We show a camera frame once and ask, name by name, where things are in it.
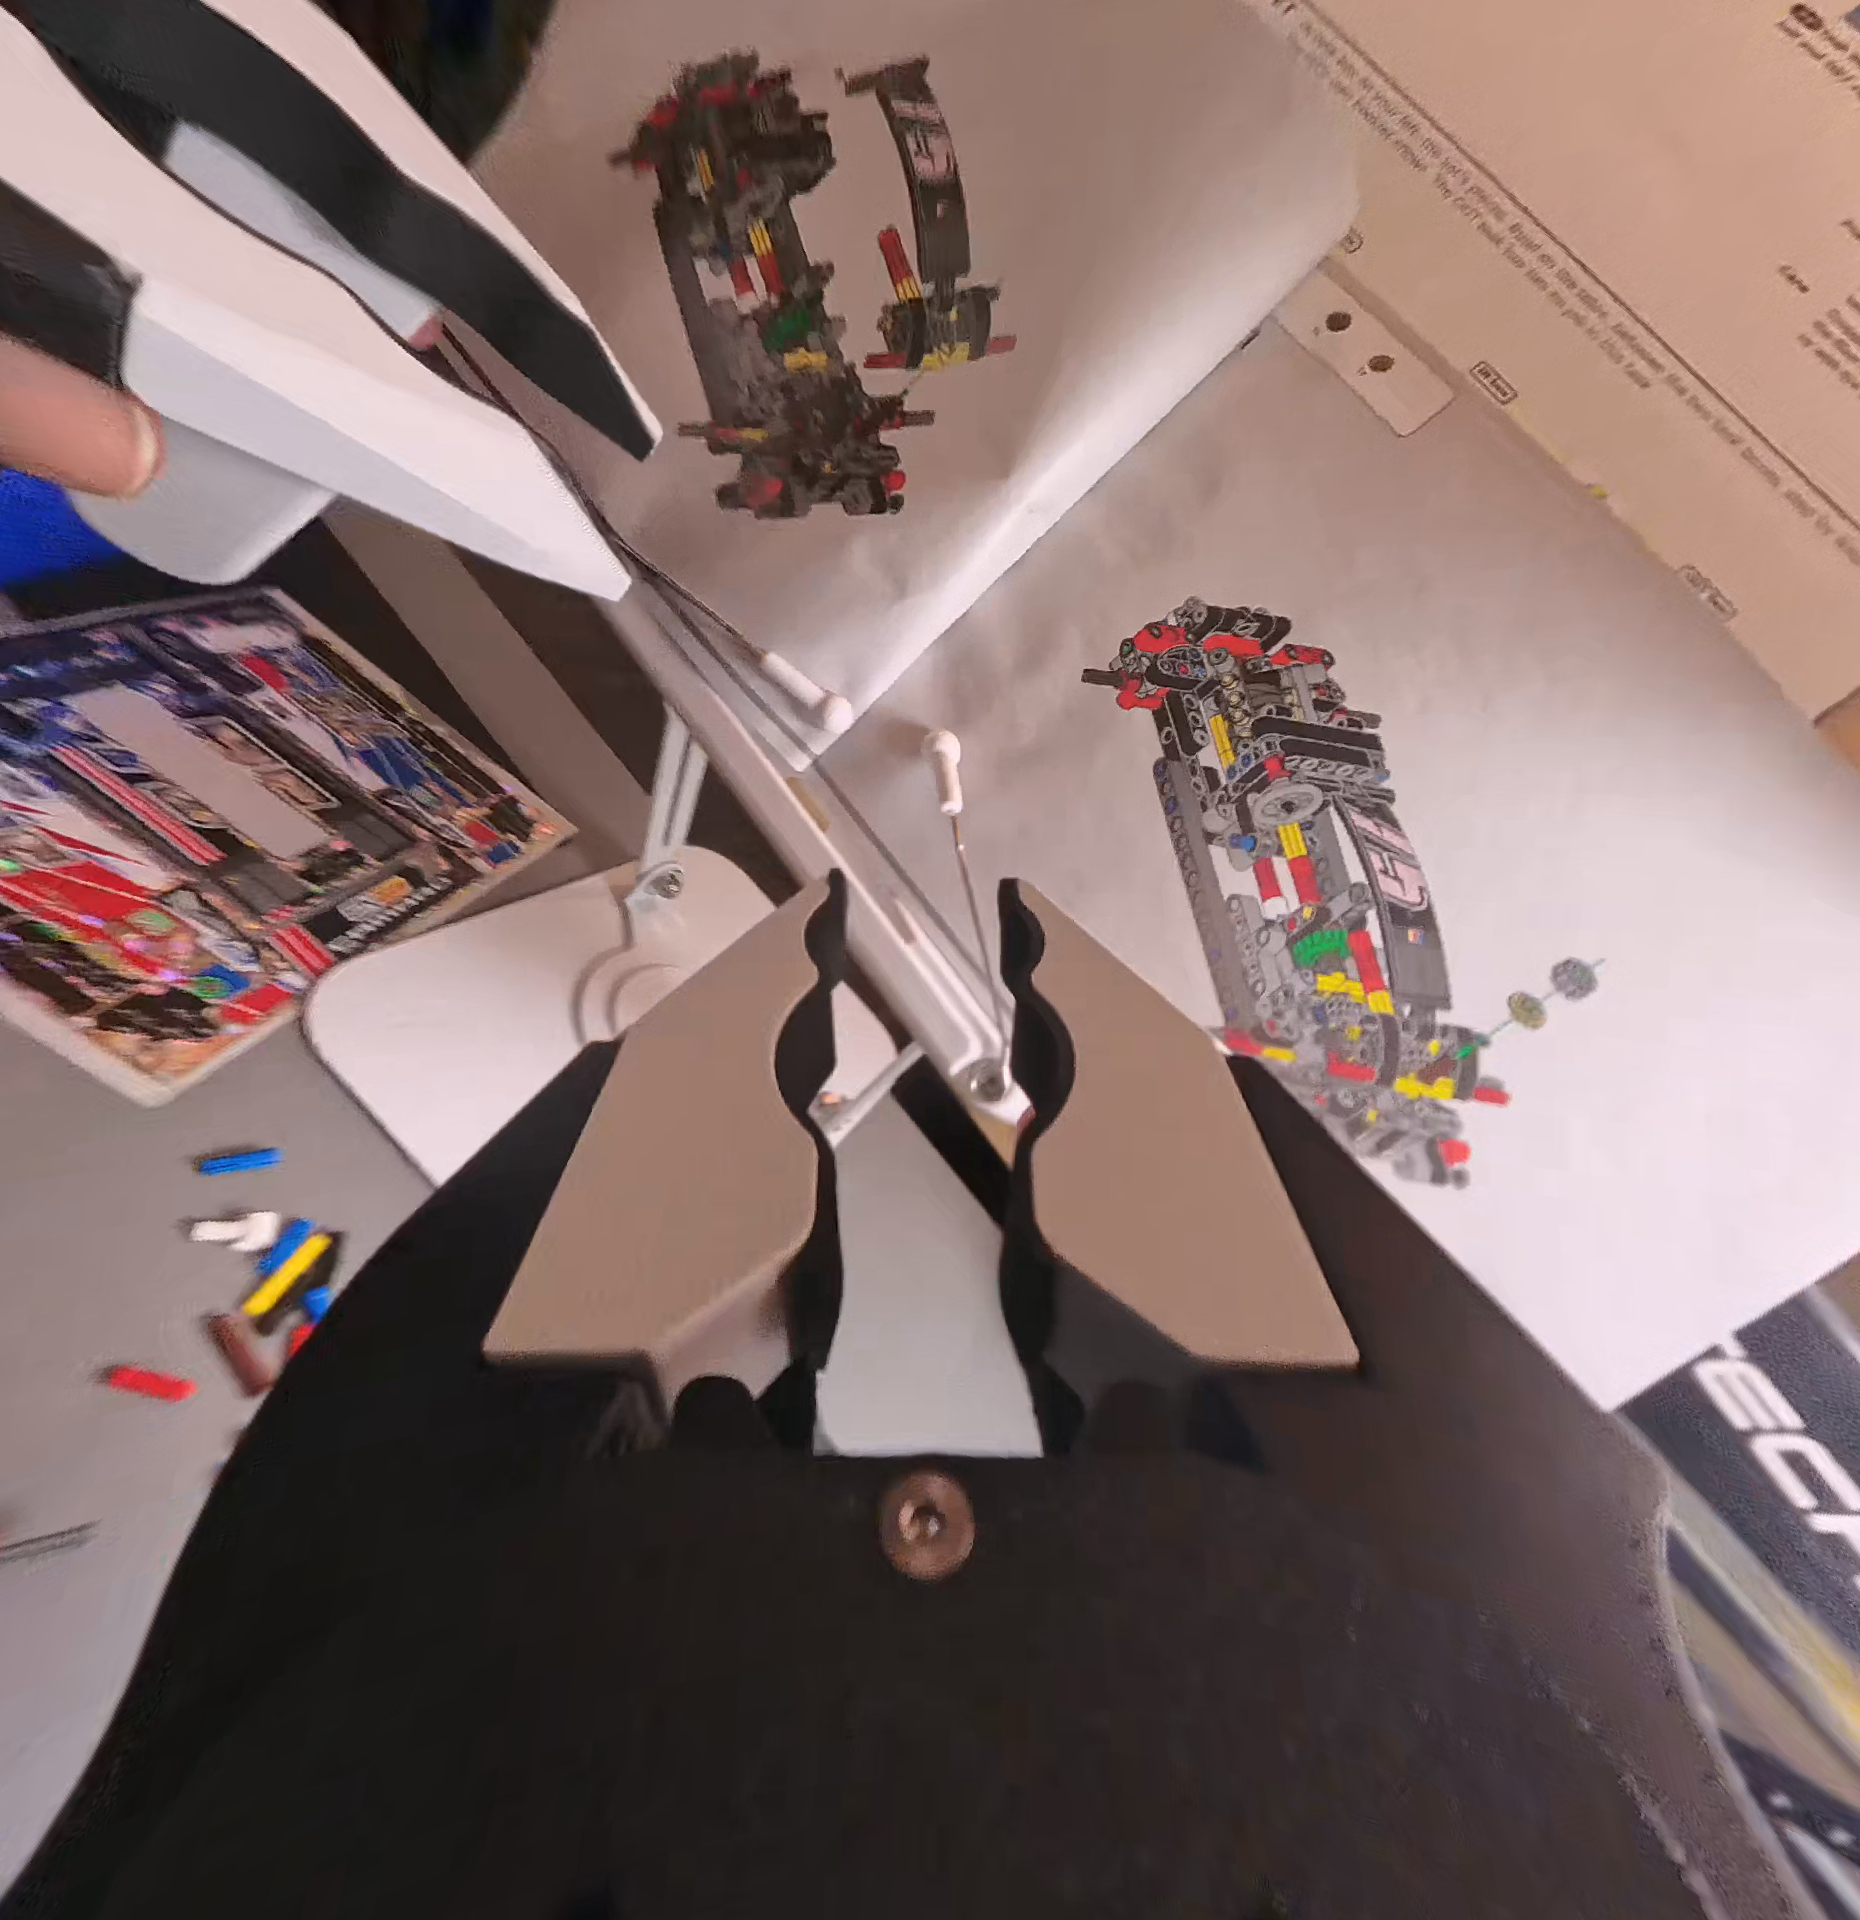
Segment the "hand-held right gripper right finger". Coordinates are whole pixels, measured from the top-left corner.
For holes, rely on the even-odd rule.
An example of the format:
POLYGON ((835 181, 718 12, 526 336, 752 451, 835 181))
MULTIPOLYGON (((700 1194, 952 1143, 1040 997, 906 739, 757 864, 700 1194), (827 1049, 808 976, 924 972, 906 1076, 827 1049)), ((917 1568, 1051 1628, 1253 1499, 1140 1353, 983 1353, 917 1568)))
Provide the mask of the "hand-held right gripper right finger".
POLYGON ((998 892, 1029 1099, 1001 1303, 1044 1450, 1141 1387, 1354 1379, 1358 1344, 1220 1044, 1032 881, 998 892))

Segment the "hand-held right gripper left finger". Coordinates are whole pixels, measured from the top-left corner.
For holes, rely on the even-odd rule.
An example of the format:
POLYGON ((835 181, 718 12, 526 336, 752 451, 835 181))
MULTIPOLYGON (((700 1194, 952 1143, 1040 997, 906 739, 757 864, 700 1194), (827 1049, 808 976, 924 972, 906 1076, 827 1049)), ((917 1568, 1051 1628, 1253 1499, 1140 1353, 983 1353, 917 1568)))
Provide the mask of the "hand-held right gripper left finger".
POLYGON ((845 965, 848 878, 830 872, 615 1042, 488 1363, 624 1373, 662 1420, 713 1379, 785 1450, 816 1447, 845 1257, 814 1104, 845 965))

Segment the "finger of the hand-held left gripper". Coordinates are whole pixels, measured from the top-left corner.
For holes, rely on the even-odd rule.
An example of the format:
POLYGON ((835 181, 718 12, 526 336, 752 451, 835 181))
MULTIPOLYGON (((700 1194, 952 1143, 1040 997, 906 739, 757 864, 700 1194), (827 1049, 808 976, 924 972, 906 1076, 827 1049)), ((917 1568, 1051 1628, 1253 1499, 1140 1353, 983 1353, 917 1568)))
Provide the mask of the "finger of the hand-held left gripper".
POLYGON ((319 515, 353 500, 518 573, 626 596, 626 565, 533 430, 428 362, 453 318, 223 142, 112 101, 2 6, 0 180, 139 277, 158 327, 188 345, 171 385, 185 421, 330 492, 319 515))
POLYGON ((258 163, 633 461, 662 430, 575 295, 319 4, 2 6, 79 80, 258 163))

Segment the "white building manual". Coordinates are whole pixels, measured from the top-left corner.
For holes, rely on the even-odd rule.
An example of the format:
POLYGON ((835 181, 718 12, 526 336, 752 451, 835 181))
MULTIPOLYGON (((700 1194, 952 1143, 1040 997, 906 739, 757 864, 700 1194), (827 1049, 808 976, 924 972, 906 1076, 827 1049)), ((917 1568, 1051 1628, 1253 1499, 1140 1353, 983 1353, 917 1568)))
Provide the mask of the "white building manual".
POLYGON ((666 442, 579 453, 639 584, 820 805, 831 852, 976 981, 919 742, 963 744, 980 882, 1032 881, 1200 1027, 1227 935, 1304 906, 1279 829, 1200 842, 1158 721, 1080 680, 1184 601, 1266 610, 1373 712, 1385 876, 1435 923, 1445 1015, 1512 1092, 1414 1122, 1464 1188, 1370 1182, 1593 1400, 1627 1405, 1860 1253, 1860 782, 1598 507, 1471 405, 1395 434, 1279 320, 1357 211, 1350 126, 1242 4, 554 4, 479 174, 585 302, 666 442), (972 261, 1014 355, 936 372, 890 520, 726 511, 678 437, 718 392, 691 324, 747 304, 662 243, 608 162, 678 80, 785 69, 836 163, 797 202, 842 345, 879 345, 873 234, 908 214, 860 69, 923 53, 972 261), (1197 907, 1188 885, 1197 888, 1197 907))

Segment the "lego instruction booklet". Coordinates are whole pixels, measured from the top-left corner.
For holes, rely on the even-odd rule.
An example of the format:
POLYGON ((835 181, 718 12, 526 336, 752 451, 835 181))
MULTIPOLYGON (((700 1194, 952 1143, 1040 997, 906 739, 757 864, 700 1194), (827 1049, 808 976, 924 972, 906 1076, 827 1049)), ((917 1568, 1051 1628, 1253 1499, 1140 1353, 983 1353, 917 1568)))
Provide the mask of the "lego instruction booklet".
POLYGON ((0 1021, 139 1106, 574 837, 280 588, 0 627, 0 1021))

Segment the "pile of small lego pieces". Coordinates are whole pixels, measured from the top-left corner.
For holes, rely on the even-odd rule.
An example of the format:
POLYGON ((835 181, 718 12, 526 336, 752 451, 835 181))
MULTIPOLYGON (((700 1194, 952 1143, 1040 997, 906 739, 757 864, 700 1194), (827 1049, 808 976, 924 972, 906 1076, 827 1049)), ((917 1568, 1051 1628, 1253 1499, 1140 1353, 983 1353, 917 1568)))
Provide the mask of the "pile of small lego pieces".
MULTIPOLYGON (((181 1234, 188 1241, 188 1226, 202 1217, 230 1214, 241 1212, 190 1217, 181 1224, 181 1234)), ((346 1237, 342 1232, 322 1228, 296 1212, 282 1214, 286 1226, 276 1244, 255 1257, 235 1254, 223 1246, 188 1241, 200 1248, 220 1249, 241 1262, 245 1271, 245 1280, 235 1306, 209 1315, 200 1322, 213 1356, 245 1403, 261 1400, 276 1386, 287 1360, 302 1352, 322 1318, 330 1311, 346 1253, 346 1237)))

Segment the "dark lego set box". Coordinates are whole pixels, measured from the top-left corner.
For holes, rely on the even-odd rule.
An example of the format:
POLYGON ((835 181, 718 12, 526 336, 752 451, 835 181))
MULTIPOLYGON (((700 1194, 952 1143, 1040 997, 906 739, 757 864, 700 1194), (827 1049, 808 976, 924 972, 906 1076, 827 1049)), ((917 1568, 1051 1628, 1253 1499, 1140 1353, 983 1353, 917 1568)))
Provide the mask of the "dark lego set box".
POLYGON ((1717 1736, 1817 1915, 1860 1918, 1860 1257, 1622 1405, 1717 1736))

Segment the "blue plastic storage bin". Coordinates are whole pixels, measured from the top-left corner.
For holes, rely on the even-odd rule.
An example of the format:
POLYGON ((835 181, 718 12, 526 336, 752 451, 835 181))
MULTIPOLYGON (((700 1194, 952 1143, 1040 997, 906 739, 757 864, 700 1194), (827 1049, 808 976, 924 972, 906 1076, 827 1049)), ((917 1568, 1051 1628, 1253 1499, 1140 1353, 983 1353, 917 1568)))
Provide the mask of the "blue plastic storage bin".
POLYGON ((119 557, 55 482, 0 469, 0 593, 119 557))

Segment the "printed instruction board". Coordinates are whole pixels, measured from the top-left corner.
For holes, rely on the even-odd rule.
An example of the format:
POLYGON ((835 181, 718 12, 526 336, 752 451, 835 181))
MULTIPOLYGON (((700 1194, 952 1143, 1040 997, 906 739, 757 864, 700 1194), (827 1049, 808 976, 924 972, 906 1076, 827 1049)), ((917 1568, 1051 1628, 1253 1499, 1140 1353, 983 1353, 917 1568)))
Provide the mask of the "printed instruction board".
POLYGON ((1259 4, 1342 270, 1813 721, 1860 715, 1860 4, 1259 4))

